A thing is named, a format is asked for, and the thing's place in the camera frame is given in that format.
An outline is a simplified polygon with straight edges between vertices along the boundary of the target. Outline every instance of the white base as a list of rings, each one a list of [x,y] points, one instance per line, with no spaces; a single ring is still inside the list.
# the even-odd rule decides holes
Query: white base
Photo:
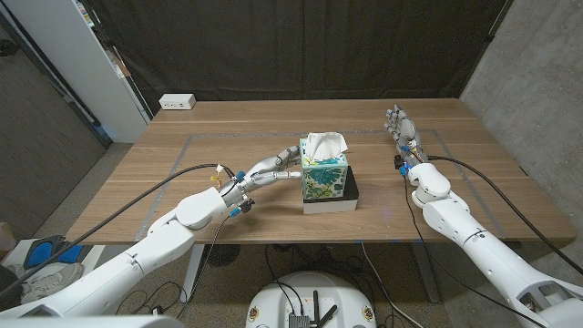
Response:
[[[334,213],[356,210],[358,200],[337,200],[317,203],[303,203],[303,214]]]
[[[294,272],[279,279],[289,284],[300,295],[304,315],[314,320],[313,291],[318,291],[320,317],[322,318],[333,305],[338,309],[324,327],[363,327],[375,328],[376,321],[370,322],[363,316],[363,308],[372,308],[366,296],[350,283],[324,272]],[[288,287],[283,286],[293,303],[296,315],[300,315],[300,300]],[[259,310],[255,320],[249,317],[252,308]],[[292,308],[276,283],[264,287],[251,301],[249,311],[245,314],[245,327],[289,327],[289,315]]]

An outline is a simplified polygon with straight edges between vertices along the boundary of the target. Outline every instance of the wooden table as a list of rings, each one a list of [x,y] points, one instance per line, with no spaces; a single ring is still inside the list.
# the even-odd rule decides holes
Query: wooden table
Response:
[[[302,214],[299,180],[282,181],[251,194],[252,211],[228,220],[217,243],[417,241],[394,170],[395,144],[383,130],[385,111],[400,104],[421,131],[428,155],[460,159],[485,173],[549,239],[569,241],[576,230],[458,99],[383,99],[198,102],[192,110],[161,110],[67,234],[68,240],[97,225],[171,172],[219,162],[233,171],[279,154],[308,132],[338,131],[360,191],[356,211]],[[472,214],[499,238],[533,241],[536,235],[479,177],[455,164],[435,165],[452,182]],[[184,174],[155,191],[106,227],[88,244],[133,243],[183,198],[203,191],[212,169]],[[414,207],[428,241],[445,241]],[[195,231],[210,243],[220,222]]]

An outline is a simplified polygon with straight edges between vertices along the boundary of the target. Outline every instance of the black curtain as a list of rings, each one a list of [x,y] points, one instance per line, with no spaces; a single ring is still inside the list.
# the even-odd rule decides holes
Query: black curtain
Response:
[[[91,0],[152,109],[197,100],[458,97],[505,0]]]

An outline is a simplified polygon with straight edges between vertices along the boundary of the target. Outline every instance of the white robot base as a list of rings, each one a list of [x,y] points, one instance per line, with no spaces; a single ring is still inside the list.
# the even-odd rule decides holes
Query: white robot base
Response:
[[[325,272],[294,272],[281,277],[278,282],[290,297],[295,315],[280,286],[272,282],[251,301],[245,327],[301,328],[310,327],[311,323],[323,328],[376,327],[373,308],[366,296],[336,276]],[[291,286],[300,299],[286,285]]]

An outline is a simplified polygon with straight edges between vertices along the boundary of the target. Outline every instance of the blue connector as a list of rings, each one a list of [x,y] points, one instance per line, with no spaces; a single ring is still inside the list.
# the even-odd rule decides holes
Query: blue connector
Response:
[[[245,172],[239,171],[239,173],[237,173],[237,182],[241,182],[243,177],[245,177]]]
[[[409,169],[409,167],[407,167],[407,162],[405,162],[405,164],[399,169],[402,176],[407,175],[407,169]]]
[[[235,208],[229,213],[229,216],[235,217],[235,216],[239,215],[239,213],[240,213],[240,208]]]

